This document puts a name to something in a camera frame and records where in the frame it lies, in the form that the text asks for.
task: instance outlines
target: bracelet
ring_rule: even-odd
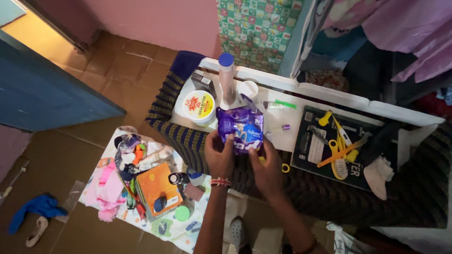
[[[232,185],[232,182],[228,180],[228,178],[217,178],[217,179],[211,179],[210,180],[210,186],[223,186],[226,188],[230,188]]]

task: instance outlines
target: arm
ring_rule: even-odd
[[[325,254],[321,245],[316,245],[311,230],[303,218],[293,208],[283,190],[282,161],[273,144],[264,140],[266,154],[265,163],[259,161],[254,149],[250,149],[250,160],[253,166],[257,188],[268,199],[276,215],[282,223],[287,237],[296,253]]]
[[[218,147],[218,131],[213,131],[206,137],[204,154],[210,169],[212,179],[231,178],[233,170],[232,147],[234,146],[234,134],[230,134],[222,152]],[[227,188],[212,186],[206,213],[202,220],[201,230],[196,240],[194,254],[221,253],[223,247],[223,229],[226,214]]]
[[[193,254],[221,253],[226,215],[227,188],[212,186]]]

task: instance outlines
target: purple package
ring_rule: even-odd
[[[225,143],[229,134],[234,134],[234,152],[247,154],[251,147],[259,150],[262,146],[264,114],[246,95],[240,95],[247,106],[228,110],[216,108],[218,135]]]

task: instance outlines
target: yellow scissors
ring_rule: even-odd
[[[259,161],[260,161],[260,163],[263,164],[263,163],[266,161],[266,159],[265,159],[264,157],[261,156],[261,157],[259,157]],[[281,167],[281,171],[282,171],[283,173],[289,173],[289,171],[290,171],[289,165],[283,163],[283,164],[282,164],[282,167]]]

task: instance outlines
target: green patterned curtain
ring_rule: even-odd
[[[236,66],[276,74],[303,0],[217,0],[220,41]]]

